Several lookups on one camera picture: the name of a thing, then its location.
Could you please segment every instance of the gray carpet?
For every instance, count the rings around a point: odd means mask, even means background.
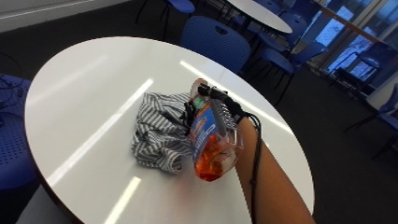
[[[161,39],[160,22],[164,2],[149,1],[141,20],[135,24],[143,1],[83,13],[58,21],[48,21],[0,34],[0,50],[11,54],[34,79],[50,58],[88,39],[128,35]],[[196,15],[216,17],[219,11],[199,4]],[[187,15],[171,11],[167,42],[179,44]],[[2,73],[22,76],[15,66],[0,58]],[[248,79],[257,67],[241,76]],[[275,90],[277,76],[257,77],[252,82],[273,103],[281,89]],[[397,223],[398,222],[398,156],[390,150],[373,161],[370,158],[386,143],[393,130],[380,120],[361,129],[344,129],[374,111],[350,98],[329,80],[316,76],[308,68],[295,77],[285,98],[276,108],[288,121],[308,156],[313,171],[314,219],[317,223]],[[14,223],[28,202],[38,183],[2,196],[0,222]]]

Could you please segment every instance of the striped cloth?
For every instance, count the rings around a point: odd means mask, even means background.
[[[180,120],[188,99],[189,93],[147,93],[136,119],[132,149],[137,162],[172,174],[181,171],[183,157],[192,155],[187,128]]]

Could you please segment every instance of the plastic bottle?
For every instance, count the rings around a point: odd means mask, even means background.
[[[243,151],[243,140],[225,104],[199,94],[201,83],[208,84],[200,78],[191,91],[191,100],[199,110],[191,140],[196,174],[200,179],[213,181],[235,167]]]

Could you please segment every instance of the white round table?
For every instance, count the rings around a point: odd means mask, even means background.
[[[247,82],[191,50],[109,37],[62,51],[28,91],[26,123],[34,159],[51,190],[84,223],[251,223],[232,170],[205,182],[184,160],[180,175],[137,164],[131,149],[145,92],[189,92],[199,77],[257,113],[269,145],[310,211],[313,178],[295,134]]]
[[[225,2],[247,16],[243,28],[248,27],[251,20],[284,33],[292,33],[292,27],[279,16],[253,0],[225,0]]]

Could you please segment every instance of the forearm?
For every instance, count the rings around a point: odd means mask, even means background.
[[[251,179],[253,178],[257,132],[248,118],[243,119],[239,128],[244,140],[244,152],[239,158],[236,168],[248,207],[252,211]],[[256,186],[256,217],[259,224],[314,223],[295,185],[264,143]]]

